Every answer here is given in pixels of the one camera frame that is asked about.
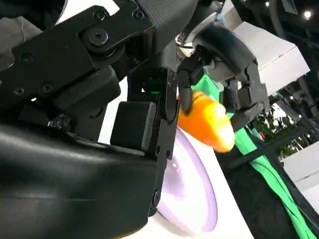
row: black cable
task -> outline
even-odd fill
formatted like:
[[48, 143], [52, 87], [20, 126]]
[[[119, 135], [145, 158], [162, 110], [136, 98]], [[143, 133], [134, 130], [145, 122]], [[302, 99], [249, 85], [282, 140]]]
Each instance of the black cable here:
[[181, 45], [179, 43], [176, 43], [176, 46], [178, 46], [180, 48], [185, 48], [185, 49], [194, 49], [194, 47], [192, 47], [192, 46], [184, 46], [184, 45]]
[[308, 132], [308, 130], [309, 129], [307, 127], [299, 126], [295, 129], [289, 131], [285, 135], [282, 135], [282, 136], [270, 141], [269, 143], [265, 144], [263, 147], [256, 148], [254, 151], [251, 151], [251, 152], [249, 152], [249, 153], [247, 153], [239, 158], [236, 158], [235, 160], [233, 160], [229, 164], [227, 164], [227, 166], [225, 166], [225, 168], [223, 170], [229, 172], [229, 171], [233, 170], [234, 168], [237, 168], [245, 163], [251, 162], [252, 160], [264, 155], [265, 152], [267, 152], [268, 150], [273, 150], [273, 149], [279, 148], [279, 147], [289, 143], [292, 139], [306, 134]]
[[104, 110], [104, 108], [100, 108], [99, 112], [95, 116], [89, 116], [89, 118], [92, 120], [99, 118], [102, 115], [103, 110]]
[[278, 11], [277, 11], [277, 0], [271, 0], [269, 4], [269, 12], [270, 12], [270, 19], [273, 23], [275, 31], [277, 35], [284, 40], [287, 40], [283, 27], [281, 26]]

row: white wall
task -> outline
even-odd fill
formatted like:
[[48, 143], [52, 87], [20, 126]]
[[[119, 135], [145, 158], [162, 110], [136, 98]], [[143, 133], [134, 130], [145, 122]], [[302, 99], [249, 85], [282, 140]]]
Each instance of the white wall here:
[[319, 142], [284, 160], [284, 169], [319, 213]]

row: bolt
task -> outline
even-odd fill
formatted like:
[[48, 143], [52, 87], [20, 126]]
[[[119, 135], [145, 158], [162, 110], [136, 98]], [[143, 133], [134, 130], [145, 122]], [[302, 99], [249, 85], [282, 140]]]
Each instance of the bolt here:
[[97, 21], [103, 21], [106, 17], [106, 14], [105, 12], [101, 11], [101, 10], [98, 10], [94, 13], [94, 19], [97, 20]]
[[21, 62], [25, 65], [31, 64], [31, 62], [34, 60], [34, 57], [29, 54], [29, 53], [25, 53], [21, 55]]
[[24, 93], [24, 88], [20, 87], [20, 88], [16, 88], [16, 90], [14, 91], [14, 94], [16, 96], [21, 96]]
[[133, 62], [135, 65], [137, 65], [137, 64], [139, 64], [140, 61], [137, 58], [133, 58]]
[[156, 190], [153, 194], [153, 199], [152, 199], [152, 204], [154, 207], [157, 207], [157, 205], [160, 202], [160, 194], [159, 192]]
[[41, 87], [41, 92], [43, 94], [49, 94], [51, 93], [52, 90], [53, 90], [53, 85], [51, 85], [50, 83], [44, 83]]
[[144, 17], [144, 14], [140, 10], [133, 12], [133, 17], [135, 20], [141, 20]]
[[103, 29], [92, 29], [89, 32], [89, 41], [92, 45], [103, 46], [109, 39], [107, 32]]

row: orange object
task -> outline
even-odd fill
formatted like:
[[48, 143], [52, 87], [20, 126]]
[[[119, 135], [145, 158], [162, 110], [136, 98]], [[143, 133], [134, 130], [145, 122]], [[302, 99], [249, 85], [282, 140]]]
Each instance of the orange object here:
[[235, 145], [235, 133], [225, 107], [203, 92], [193, 92], [189, 115], [179, 110], [178, 126], [217, 152], [229, 152]]

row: black bracket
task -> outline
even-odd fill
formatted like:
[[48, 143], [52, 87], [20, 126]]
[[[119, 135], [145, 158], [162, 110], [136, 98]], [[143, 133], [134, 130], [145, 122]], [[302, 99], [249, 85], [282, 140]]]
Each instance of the black bracket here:
[[203, 67], [210, 64], [211, 58], [201, 46], [196, 47], [195, 52], [188, 58], [184, 58], [177, 69], [177, 83], [180, 95], [181, 108], [185, 114], [191, 110], [192, 90], [204, 76]]
[[250, 123], [257, 115], [270, 109], [266, 85], [260, 82], [258, 67], [252, 62], [244, 71], [246, 84], [240, 89], [239, 81], [233, 79], [225, 89], [224, 104], [235, 110], [231, 118], [234, 131]]
[[[150, 55], [147, 49], [152, 45], [152, 28], [138, 5], [129, 1], [111, 17], [103, 7], [93, 6], [15, 47], [8, 53], [14, 62], [0, 72], [0, 114], [34, 97], [46, 101], [56, 97], [94, 72], [121, 61], [123, 55], [126, 57], [126, 44], [148, 35], [141, 39], [145, 51], [139, 51], [140, 62], [144, 62]], [[116, 73], [123, 76], [139, 64], [127, 63]]]

